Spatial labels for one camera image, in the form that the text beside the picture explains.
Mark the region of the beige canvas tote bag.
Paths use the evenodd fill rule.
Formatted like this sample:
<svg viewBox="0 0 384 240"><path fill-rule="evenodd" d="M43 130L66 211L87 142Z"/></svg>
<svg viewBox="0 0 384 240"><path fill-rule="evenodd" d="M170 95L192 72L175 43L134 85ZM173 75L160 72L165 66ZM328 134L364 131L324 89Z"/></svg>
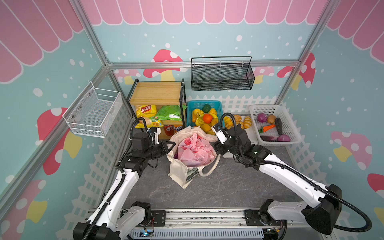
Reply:
<svg viewBox="0 0 384 240"><path fill-rule="evenodd" d="M183 189L187 188L195 176L209 176L216 169L221 158L221 155L216 153L216 158L209 165L200 167L187 167L181 161L176 159L178 145L183 139L191 137L193 133L196 133L200 137L208 140L211 145L218 140L217 136L208 135L198 127L187 127L171 137L170 141L175 142L176 146L171 150L170 153L167 154L167 158L171 162L169 177L171 177Z"/></svg>

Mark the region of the pink plastic grocery bag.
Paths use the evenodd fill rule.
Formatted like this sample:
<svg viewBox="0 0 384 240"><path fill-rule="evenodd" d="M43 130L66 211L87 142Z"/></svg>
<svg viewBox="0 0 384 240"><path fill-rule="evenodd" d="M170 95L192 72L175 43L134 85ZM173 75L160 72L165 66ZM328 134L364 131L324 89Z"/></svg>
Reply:
<svg viewBox="0 0 384 240"><path fill-rule="evenodd" d="M200 167L209 165L217 154L210 142L198 134L185 138L178 145L176 159L187 167Z"/></svg>

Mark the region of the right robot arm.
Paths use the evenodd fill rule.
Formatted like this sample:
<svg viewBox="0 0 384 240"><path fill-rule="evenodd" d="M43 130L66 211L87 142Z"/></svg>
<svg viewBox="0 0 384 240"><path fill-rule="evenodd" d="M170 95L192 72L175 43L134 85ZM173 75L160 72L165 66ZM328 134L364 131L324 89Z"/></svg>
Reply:
<svg viewBox="0 0 384 240"><path fill-rule="evenodd" d="M318 183L281 161L269 149L252 144L246 131L236 124L234 115L224 113L212 131L218 137L212 144L216 153L231 153L237 163L274 178L301 198L300 202L266 200L258 211L247 210L247 219L265 226L279 221L284 228L289 221L305 222L323 235L330 235L334 229L364 233L372 228L371 219L363 211L343 200L338 186ZM360 215L365 225L359 228L337 225L343 207Z"/></svg>

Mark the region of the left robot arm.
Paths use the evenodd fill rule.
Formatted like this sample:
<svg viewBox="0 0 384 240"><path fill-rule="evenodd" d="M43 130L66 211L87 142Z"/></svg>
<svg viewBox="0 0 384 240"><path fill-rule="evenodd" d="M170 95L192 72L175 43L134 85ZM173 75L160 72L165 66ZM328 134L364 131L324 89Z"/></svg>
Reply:
<svg viewBox="0 0 384 240"><path fill-rule="evenodd" d="M140 225L146 228L154 223L149 203L135 202L124 210L123 206L149 161L167 155L176 145L160 140L160 128L145 127L144 132L130 130L128 152L122 156L115 168L118 170L114 183L104 199L84 223L77 223L73 230L75 240L123 240Z"/></svg>

